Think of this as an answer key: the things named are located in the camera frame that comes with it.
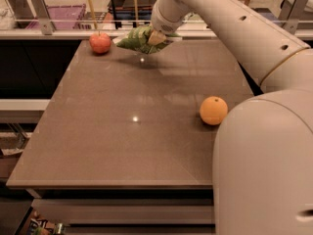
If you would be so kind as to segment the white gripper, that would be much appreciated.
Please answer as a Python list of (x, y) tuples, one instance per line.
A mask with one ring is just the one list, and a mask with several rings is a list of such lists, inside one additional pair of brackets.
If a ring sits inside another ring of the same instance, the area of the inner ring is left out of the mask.
[(166, 35), (174, 33), (183, 24), (190, 8), (178, 0), (156, 0), (151, 23), (155, 29), (148, 40), (150, 45), (156, 46), (166, 40)]

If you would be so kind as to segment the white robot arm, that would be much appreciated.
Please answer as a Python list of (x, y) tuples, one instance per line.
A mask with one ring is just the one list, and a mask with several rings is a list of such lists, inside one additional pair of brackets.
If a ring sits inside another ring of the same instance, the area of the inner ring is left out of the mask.
[(217, 235), (313, 235), (313, 93), (309, 45), (238, 0), (156, 0), (153, 27), (197, 13), (261, 95), (229, 112), (216, 135)]

